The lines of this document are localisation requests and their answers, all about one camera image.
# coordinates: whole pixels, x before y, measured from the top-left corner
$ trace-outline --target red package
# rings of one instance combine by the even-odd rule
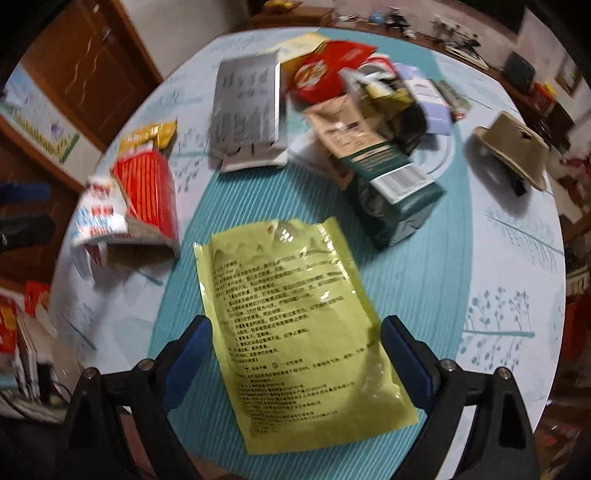
[[[308,103],[320,103],[342,95],[345,86],[339,70],[359,68],[375,50],[371,45],[345,40],[323,43],[295,74],[297,96]]]
[[[155,148],[120,158],[111,167],[126,197],[128,242],[178,250],[176,197],[168,161]]]
[[[37,304],[46,310],[49,306],[49,285],[38,281],[27,281],[25,285],[25,313],[35,316]]]
[[[14,355],[17,345],[17,305],[0,295],[0,356]]]

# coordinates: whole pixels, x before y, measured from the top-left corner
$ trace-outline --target yellow package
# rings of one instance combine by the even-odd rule
[[[118,156],[133,151],[142,144],[150,141],[158,150],[164,150],[174,137],[177,131],[177,121],[165,122],[162,124],[144,125],[130,134],[126,135],[119,143]]]
[[[365,85],[365,91],[384,114],[386,120],[395,118],[414,103],[413,97],[406,88],[399,88],[393,92],[384,90],[378,82]]]
[[[242,225],[194,250],[249,454],[356,442],[417,421],[335,218]]]

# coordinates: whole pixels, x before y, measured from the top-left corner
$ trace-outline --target screw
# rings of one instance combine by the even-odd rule
[[[447,370],[448,372],[453,372],[456,368],[457,368],[457,363],[455,363],[453,360],[451,360],[450,358],[444,358],[443,360],[441,360],[441,362],[439,362],[440,365]]]
[[[153,366],[154,366],[154,360],[152,360],[151,358],[144,358],[143,360],[140,360],[138,363],[138,368],[142,372],[147,372],[149,370],[152,370]]]
[[[501,367],[500,369],[497,370],[498,374],[504,378],[505,380],[509,380],[511,378],[511,370],[509,370],[508,368],[505,367]]]
[[[86,368],[83,372],[82,375],[84,375],[88,380],[90,380],[91,378],[93,378],[99,371],[95,368],[95,367],[89,367]]]

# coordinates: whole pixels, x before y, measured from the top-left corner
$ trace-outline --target desk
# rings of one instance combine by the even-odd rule
[[[342,192],[328,179],[289,163],[281,171],[250,169],[221,176],[206,152],[216,72],[224,57],[256,53],[315,28],[242,32],[218,38],[170,76],[138,109],[123,134],[148,122],[178,118],[170,157],[176,182],[182,248],[172,271],[142,274],[95,271],[82,280],[69,243],[52,287],[50,317],[85,365],[102,372],[128,369],[157,354],[202,312],[193,242],[263,219],[305,222],[336,215],[378,314],[396,313],[439,358],[465,369],[511,368],[535,427],[554,378],[564,320],[565,272],[560,225],[550,191],[528,188],[515,197],[497,159],[472,137],[507,109],[511,98],[489,76],[443,54],[384,36],[321,28],[330,38],[373,44],[395,61],[445,78],[472,99],[467,118],[450,137],[435,137],[413,160],[446,189],[433,214],[412,237],[374,250]],[[309,126],[288,108],[290,142]],[[121,134],[98,172],[114,162]],[[466,409],[441,470],[459,461],[473,410]],[[183,445],[250,480],[386,480],[416,437],[420,423],[364,442],[314,452],[249,457],[223,385],[217,359],[198,372],[183,405],[169,415]]]

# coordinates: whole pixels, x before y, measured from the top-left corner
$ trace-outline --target green box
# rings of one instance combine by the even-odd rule
[[[412,235],[445,194],[439,184],[388,142],[339,161],[355,171],[345,195],[377,248],[395,245]]]

